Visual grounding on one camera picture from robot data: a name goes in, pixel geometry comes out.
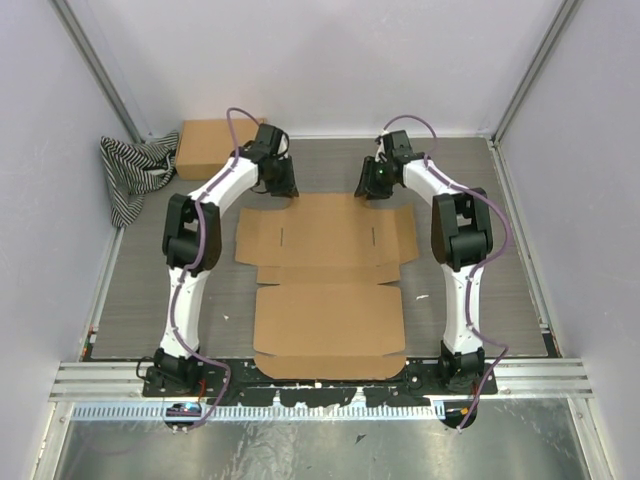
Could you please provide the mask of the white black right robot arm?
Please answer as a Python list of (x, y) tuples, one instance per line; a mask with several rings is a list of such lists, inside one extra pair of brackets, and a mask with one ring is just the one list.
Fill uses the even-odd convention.
[(413, 149), (406, 131), (383, 131), (377, 151), (364, 158), (354, 195), (388, 199), (394, 187), (414, 191), (431, 207), (431, 251), (441, 266), (446, 292), (446, 326), (437, 375), (451, 394), (476, 394), (484, 381), (484, 342), (478, 336), (481, 263), (493, 249), (489, 208), (482, 189), (446, 176), (425, 153)]

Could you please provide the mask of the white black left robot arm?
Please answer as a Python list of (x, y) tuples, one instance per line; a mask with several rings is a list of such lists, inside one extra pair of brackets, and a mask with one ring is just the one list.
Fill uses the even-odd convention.
[(170, 278), (167, 320), (146, 381), (181, 397), (201, 383), (199, 319), (208, 277), (222, 252), (221, 220), (245, 191), (263, 184), (273, 197), (298, 195), (289, 136), (261, 124), (255, 138), (236, 146), (220, 172), (187, 195), (168, 203), (162, 238)]

